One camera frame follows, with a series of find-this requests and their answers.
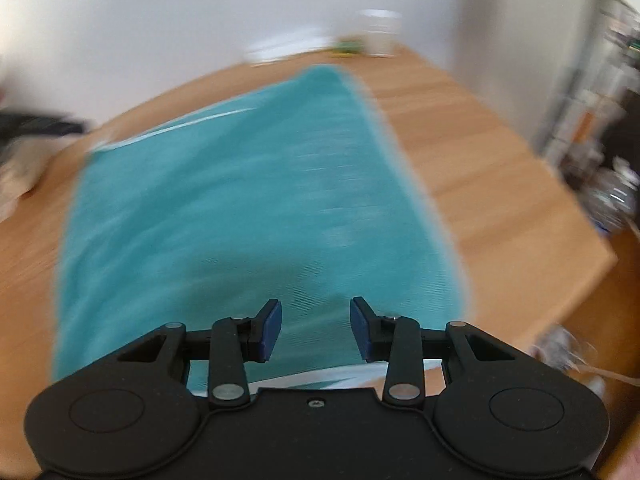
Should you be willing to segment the teal microfibre towel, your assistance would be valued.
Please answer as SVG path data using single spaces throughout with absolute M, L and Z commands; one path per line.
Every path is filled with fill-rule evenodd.
M 361 364 L 356 296 L 440 330 L 468 288 L 369 92 L 316 65 L 89 154 L 58 259 L 53 377 L 273 298 L 282 328 L 250 381 L 343 379 Z

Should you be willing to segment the white pill bottle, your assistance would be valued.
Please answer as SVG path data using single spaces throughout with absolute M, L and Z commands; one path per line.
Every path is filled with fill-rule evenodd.
M 394 56 L 397 37 L 401 29 L 400 13 L 367 9 L 359 12 L 363 52 L 375 58 Z

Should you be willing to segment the green yellow round tin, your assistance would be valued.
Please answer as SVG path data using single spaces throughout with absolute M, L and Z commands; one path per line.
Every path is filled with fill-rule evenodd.
M 364 55 L 365 50 L 361 36 L 338 37 L 329 48 L 329 52 L 334 56 Z

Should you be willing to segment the cream tumbler red lid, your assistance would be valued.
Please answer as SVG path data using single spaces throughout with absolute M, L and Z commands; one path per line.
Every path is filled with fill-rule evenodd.
M 21 136 L 1 153 L 1 220 L 11 214 L 21 197 L 39 182 L 58 151 L 58 141 L 40 136 Z

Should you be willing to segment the large clear plastic bottle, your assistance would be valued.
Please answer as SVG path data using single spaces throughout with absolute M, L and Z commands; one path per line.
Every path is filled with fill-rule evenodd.
M 602 232 L 623 229 L 637 211 L 639 176 L 626 159 L 613 158 L 612 168 L 599 168 L 580 192 L 588 218 Z

